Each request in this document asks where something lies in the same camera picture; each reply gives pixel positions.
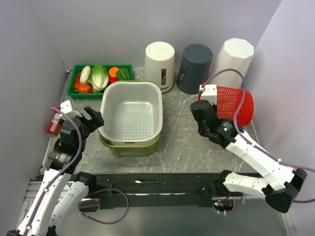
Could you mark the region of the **dark grey round bucket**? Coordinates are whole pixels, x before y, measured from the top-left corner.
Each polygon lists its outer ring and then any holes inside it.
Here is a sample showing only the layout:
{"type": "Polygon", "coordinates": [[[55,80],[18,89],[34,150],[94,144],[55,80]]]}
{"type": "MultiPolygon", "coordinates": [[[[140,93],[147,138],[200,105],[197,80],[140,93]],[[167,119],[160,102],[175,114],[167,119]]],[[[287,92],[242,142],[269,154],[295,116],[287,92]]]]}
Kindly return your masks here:
{"type": "Polygon", "coordinates": [[[199,85],[206,81],[212,51],[202,44],[190,44],[185,47],[177,76],[177,87],[186,94],[198,94],[199,85]]]}

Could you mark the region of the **white round bucket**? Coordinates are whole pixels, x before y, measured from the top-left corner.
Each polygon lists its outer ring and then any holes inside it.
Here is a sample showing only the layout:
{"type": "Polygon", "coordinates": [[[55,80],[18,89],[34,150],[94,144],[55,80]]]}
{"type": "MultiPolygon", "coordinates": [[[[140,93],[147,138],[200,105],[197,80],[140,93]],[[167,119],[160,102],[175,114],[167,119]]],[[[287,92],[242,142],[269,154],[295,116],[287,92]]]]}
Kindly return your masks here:
{"type": "Polygon", "coordinates": [[[156,84],[162,93],[174,86],[175,49],[166,42],[153,42],[145,50],[144,80],[156,84]]]}

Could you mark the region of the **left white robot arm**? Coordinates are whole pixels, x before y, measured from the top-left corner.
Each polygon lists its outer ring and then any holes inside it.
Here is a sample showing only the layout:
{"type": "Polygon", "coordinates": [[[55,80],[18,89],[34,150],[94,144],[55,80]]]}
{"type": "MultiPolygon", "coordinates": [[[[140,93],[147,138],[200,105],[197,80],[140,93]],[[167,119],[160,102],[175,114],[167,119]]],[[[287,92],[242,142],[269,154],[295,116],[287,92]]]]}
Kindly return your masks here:
{"type": "Polygon", "coordinates": [[[24,220],[9,236],[55,236],[58,225],[71,208],[84,197],[97,193],[96,176],[73,173],[82,159],[86,140],[91,133],[104,125],[101,112],[87,106],[83,114],[70,108],[53,108],[62,117],[60,137],[48,155],[44,177],[37,195],[24,220]]]}

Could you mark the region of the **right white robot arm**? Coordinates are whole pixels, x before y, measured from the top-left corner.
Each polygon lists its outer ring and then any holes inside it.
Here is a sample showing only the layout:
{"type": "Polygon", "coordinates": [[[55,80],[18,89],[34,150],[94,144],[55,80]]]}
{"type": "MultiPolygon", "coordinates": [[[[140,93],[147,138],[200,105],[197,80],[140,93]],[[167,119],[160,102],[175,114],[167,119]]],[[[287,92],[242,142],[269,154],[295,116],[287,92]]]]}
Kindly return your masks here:
{"type": "Polygon", "coordinates": [[[264,199],[274,210],[287,213],[296,199],[307,173],[269,157],[249,134],[231,119],[220,119],[214,105],[198,100],[190,105],[198,124],[198,133],[250,165],[260,177],[240,175],[223,170],[215,180],[215,190],[221,196],[240,192],[264,199]]]}

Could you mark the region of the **red mesh basket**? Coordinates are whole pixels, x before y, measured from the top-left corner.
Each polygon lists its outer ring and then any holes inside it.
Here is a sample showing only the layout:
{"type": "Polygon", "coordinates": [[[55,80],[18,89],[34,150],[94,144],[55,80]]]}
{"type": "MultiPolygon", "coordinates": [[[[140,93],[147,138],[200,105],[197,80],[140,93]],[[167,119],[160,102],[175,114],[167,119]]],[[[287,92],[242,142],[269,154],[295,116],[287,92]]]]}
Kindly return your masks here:
{"type": "Polygon", "coordinates": [[[254,101],[252,94],[246,91],[245,100],[242,102],[244,91],[237,88],[227,88],[217,86],[217,114],[219,118],[233,119],[235,112],[241,105],[241,109],[237,115],[237,124],[239,126],[247,126],[250,124],[254,114],[254,101]]]}

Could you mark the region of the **large white faceted container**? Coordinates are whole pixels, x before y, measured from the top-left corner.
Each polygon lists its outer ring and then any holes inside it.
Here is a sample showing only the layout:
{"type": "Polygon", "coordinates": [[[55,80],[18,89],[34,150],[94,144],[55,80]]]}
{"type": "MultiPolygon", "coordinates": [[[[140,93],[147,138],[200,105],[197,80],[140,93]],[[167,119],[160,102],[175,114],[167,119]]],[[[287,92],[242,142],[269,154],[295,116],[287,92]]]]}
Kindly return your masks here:
{"type": "MultiPolygon", "coordinates": [[[[216,60],[211,66],[209,77],[213,77],[221,70],[233,68],[243,76],[249,68],[254,56],[254,46],[248,41],[232,38],[224,42],[216,60]]],[[[220,87],[239,89],[242,84],[241,77],[233,71],[226,71],[211,80],[210,84],[220,87]]]]}

